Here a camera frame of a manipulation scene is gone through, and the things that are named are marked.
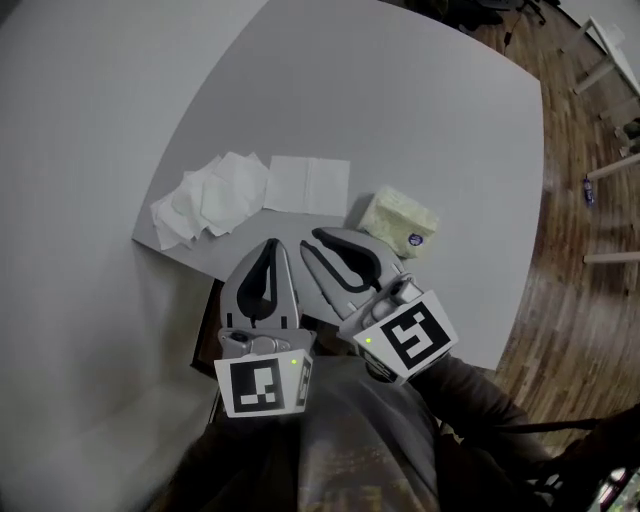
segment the white table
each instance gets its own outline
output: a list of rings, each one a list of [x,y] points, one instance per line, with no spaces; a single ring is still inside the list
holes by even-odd
[[[606,167],[596,169],[587,174],[591,181],[602,179],[611,174],[624,171],[626,168],[640,163],[640,154],[633,155],[619,162],[614,162]],[[640,252],[616,252],[608,254],[586,254],[583,258],[585,263],[627,263],[640,261]]]
[[[591,28],[594,29],[598,38],[602,42],[602,47],[604,48],[606,55],[589,71],[587,78],[574,87],[573,91],[576,94],[581,94],[614,69],[618,70],[620,76],[622,76],[625,82],[629,84],[629,87],[631,87],[631,90],[633,91],[632,98],[602,112],[600,117],[604,119],[609,117],[614,110],[636,102],[638,97],[640,97],[640,84],[638,84],[638,80],[636,79],[636,76],[622,50],[614,44],[604,27],[593,17],[590,17],[589,20],[580,27],[580,30],[565,46],[561,48],[561,51],[563,53],[567,53],[572,50],[578,44],[580,39],[583,36],[586,36],[587,30]]]
[[[483,44],[374,0],[271,0],[213,69],[169,142],[133,238],[159,250],[149,205],[216,154],[351,161],[348,221],[389,184],[440,229],[407,263],[454,325],[455,353],[495,368],[524,289],[543,169],[539,82]],[[263,210],[167,256],[221,280],[269,237],[289,252],[301,306],[338,323],[299,242],[343,219]]]

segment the tissue box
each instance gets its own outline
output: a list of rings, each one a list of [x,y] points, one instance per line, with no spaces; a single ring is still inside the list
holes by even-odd
[[[385,186],[373,197],[358,229],[388,243],[401,258],[420,257],[438,218],[417,201]]]

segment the cable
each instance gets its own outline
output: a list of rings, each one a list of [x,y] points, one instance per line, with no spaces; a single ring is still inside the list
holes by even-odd
[[[511,27],[511,30],[504,35],[504,50],[502,50],[502,55],[506,55],[507,54],[507,47],[509,46],[509,44],[511,44],[511,38],[513,37],[513,31],[518,26],[518,23],[520,23],[520,20],[522,19],[522,15],[523,14],[524,14],[524,9],[522,9],[522,11],[520,11],[520,14],[518,15],[518,19],[513,24],[513,27]]]
[[[216,397],[213,399],[213,405],[211,406],[211,412],[209,413],[209,421],[207,424],[211,423],[216,417],[216,409],[218,408],[218,403],[220,402],[220,385],[218,385],[218,391],[216,391]]]

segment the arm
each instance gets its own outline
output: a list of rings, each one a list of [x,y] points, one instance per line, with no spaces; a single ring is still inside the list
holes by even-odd
[[[264,451],[271,424],[264,418],[225,416],[207,425],[149,512],[199,510]]]
[[[472,366],[445,356],[411,380],[435,416],[456,434],[489,452],[505,470],[520,476],[549,460],[542,445],[530,434],[507,434],[491,427],[528,423],[526,413]]]

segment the floor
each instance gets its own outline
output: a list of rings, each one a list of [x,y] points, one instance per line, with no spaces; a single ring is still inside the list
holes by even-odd
[[[631,96],[615,73],[576,96],[570,88],[602,56],[589,40],[570,55],[557,51],[577,30],[545,4],[548,23],[533,15],[518,23],[506,56],[540,80],[545,168],[531,268],[513,330],[492,376],[533,421],[608,415],[640,400],[640,286],[638,264],[582,263],[590,252],[640,250],[640,173],[636,168],[594,183],[596,205],[585,206],[584,175],[620,159],[609,105]],[[503,52],[505,25],[473,37]],[[631,120],[627,110],[614,123]],[[553,452],[584,434],[544,436]]]

